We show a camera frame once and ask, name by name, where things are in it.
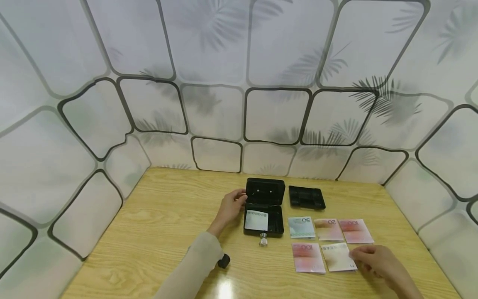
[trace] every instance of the open box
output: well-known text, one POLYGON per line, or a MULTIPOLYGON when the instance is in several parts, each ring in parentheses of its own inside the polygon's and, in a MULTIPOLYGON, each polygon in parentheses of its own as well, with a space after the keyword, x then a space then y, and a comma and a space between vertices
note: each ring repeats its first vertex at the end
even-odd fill
POLYGON ((282 200, 284 198, 285 183, 278 179, 265 179, 250 177, 247 179, 247 201, 244 210, 244 234, 260 235, 267 233, 268 237, 282 237, 284 222, 282 219, 282 200), (267 231, 246 229, 248 210, 256 210, 269 214, 267 231))

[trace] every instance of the black cash box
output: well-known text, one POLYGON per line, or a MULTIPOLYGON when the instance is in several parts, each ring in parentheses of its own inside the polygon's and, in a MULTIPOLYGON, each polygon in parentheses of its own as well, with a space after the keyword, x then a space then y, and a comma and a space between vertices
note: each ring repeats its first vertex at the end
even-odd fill
POLYGON ((244 209, 244 234, 259 236, 267 233, 268 237, 282 237, 284 222, 282 219, 282 200, 285 183, 279 179, 250 177, 246 184, 246 206, 244 209), (267 231, 249 230, 245 228, 248 210, 256 210, 269 214, 267 231))
POLYGON ((322 191, 317 188, 289 186, 291 207, 301 207, 314 210, 324 210, 326 203, 322 191))

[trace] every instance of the beige sleeve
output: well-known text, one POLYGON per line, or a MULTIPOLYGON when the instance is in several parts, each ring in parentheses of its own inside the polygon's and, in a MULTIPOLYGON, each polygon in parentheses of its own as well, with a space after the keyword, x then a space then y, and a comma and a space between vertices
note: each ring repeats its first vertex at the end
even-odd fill
POLYGON ((201 233, 153 299, 194 299, 204 279, 223 255, 217 238, 208 232, 201 233))

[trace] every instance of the wood grain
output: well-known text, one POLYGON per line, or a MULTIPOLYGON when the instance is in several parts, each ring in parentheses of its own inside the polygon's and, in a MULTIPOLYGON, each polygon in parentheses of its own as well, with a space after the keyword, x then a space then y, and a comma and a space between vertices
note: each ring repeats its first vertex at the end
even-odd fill
MULTIPOLYGON (((195 237, 209 226, 224 194, 245 187, 248 177, 149 169, 62 298, 151 298, 195 237)), ((395 298, 383 281, 360 272, 296 273, 287 225, 292 216, 362 218, 376 244, 390 247, 405 264, 425 298, 459 298, 382 186, 283 179, 286 185, 321 188, 326 210, 293 209, 286 191, 284 236, 268 238, 266 248, 258 246, 258 237, 242 233, 241 214, 220 238, 231 263, 226 270, 216 267, 211 272, 197 298, 395 298)))

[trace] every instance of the finger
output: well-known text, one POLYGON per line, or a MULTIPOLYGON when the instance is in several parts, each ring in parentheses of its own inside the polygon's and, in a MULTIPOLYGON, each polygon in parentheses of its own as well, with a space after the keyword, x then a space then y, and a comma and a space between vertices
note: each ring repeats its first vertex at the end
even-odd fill
POLYGON ((242 193, 246 193, 246 190, 245 189, 236 189, 236 190, 232 190, 230 193, 227 194, 227 196, 231 196, 232 198, 236 198, 238 196, 240 196, 242 193))
POLYGON ((247 195, 242 195, 241 197, 238 198, 238 200, 235 202, 236 205, 239 207, 242 207, 246 203, 247 195))
POLYGON ((377 250, 375 245, 365 245, 352 249, 351 251, 361 251, 367 254, 373 254, 377 250))
POLYGON ((354 260, 354 261, 360 261, 365 264, 371 265, 373 261, 373 254, 368 254, 365 252, 362 252, 360 250, 352 250, 349 253, 349 256, 354 260))

